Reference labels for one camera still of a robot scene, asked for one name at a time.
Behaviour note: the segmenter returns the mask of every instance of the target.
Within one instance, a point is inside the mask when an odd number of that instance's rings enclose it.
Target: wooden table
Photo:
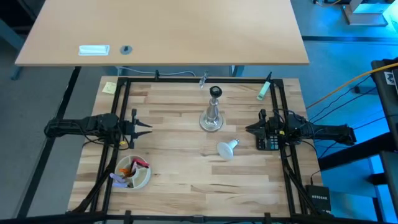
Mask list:
[[[116,80],[101,79],[93,114],[110,112],[114,96],[102,89],[106,82]],[[299,80],[284,79],[284,84],[289,109],[306,116]],[[197,83],[131,84],[127,111],[136,108],[137,118],[153,126],[153,133],[141,136],[135,149],[120,151],[118,160],[130,154],[142,156],[151,164],[152,176],[147,186],[137,191],[113,187],[108,213],[122,215],[131,210],[133,215],[263,217],[264,212],[270,212],[272,217],[289,217],[280,152],[258,151],[254,136],[244,128],[258,121],[260,109],[272,114],[270,91],[258,101],[261,84],[217,85],[223,90],[219,109],[224,125],[218,132],[206,133],[198,122],[208,106],[208,89],[213,83],[207,83],[203,90]],[[123,92],[116,114],[120,113]],[[131,120],[130,112],[126,112],[125,119]],[[140,127],[138,131],[143,130],[148,128]],[[216,144],[234,138],[240,140],[234,157],[224,161]],[[102,146],[96,144],[83,148],[69,209],[75,208],[94,186],[101,151]],[[306,144],[297,146],[297,156],[305,185],[319,170],[317,157]],[[319,173],[314,175],[314,182],[322,184]],[[299,212],[297,191],[292,188]]]
[[[80,45],[110,45],[79,56]],[[122,55],[119,49],[133,51]],[[17,65],[308,64],[290,0],[48,0]]]

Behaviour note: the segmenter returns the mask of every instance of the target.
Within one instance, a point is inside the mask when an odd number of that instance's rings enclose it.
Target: white light bulb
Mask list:
[[[234,139],[234,140],[230,141],[229,143],[219,142],[217,144],[218,154],[223,159],[226,159],[226,160],[232,159],[232,157],[234,156],[234,148],[238,143],[239,143],[239,140],[237,140],[237,139]]]

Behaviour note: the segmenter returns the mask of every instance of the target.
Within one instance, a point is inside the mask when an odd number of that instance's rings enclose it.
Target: orange cable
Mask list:
[[[356,80],[358,80],[358,79],[364,77],[365,75],[369,75],[369,74],[371,74],[371,73],[379,72],[379,71],[381,71],[381,70],[384,70],[384,69],[387,69],[387,68],[392,68],[392,67],[395,67],[395,66],[398,66],[398,63],[393,63],[393,64],[391,64],[391,65],[386,65],[386,66],[383,66],[383,67],[380,67],[380,68],[377,68],[377,69],[374,69],[374,70],[365,72],[365,73],[362,74],[362,75],[358,75],[357,77],[355,77],[355,78],[351,79],[350,81],[346,82],[344,85],[342,85],[342,86],[340,86],[339,88],[333,90],[331,93],[327,94],[326,96],[324,96],[324,97],[321,98],[320,100],[318,100],[318,101],[316,101],[315,103],[311,104],[310,106],[307,107],[307,109],[311,108],[312,106],[317,105],[317,104],[320,103],[321,101],[327,99],[329,96],[335,94],[337,91],[339,91],[339,90],[341,90],[342,88],[348,86],[349,84],[355,82]]]

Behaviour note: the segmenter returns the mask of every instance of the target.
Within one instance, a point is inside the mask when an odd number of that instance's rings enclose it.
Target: yellow sticky note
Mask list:
[[[103,93],[114,94],[116,91],[116,83],[106,82],[104,89],[102,90]]]

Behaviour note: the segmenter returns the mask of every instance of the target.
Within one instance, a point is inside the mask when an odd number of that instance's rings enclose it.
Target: white cable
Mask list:
[[[135,69],[132,69],[132,68],[127,68],[127,67],[119,67],[118,70],[119,69],[126,69],[126,70],[130,70],[130,71],[133,71],[133,72],[141,73],[141,74],[155,74],[155,72],[143,72],[143,71],[138,71],[138,70],[135,70]],[[175,72],[175,73],[159,73],[159,75],[181,75],[181,74],[184,74],[184,73],[188,73],[188,74],[191,74],[194,77],[196,77],[196,74],[193,71],[183,71],[183,72]]]

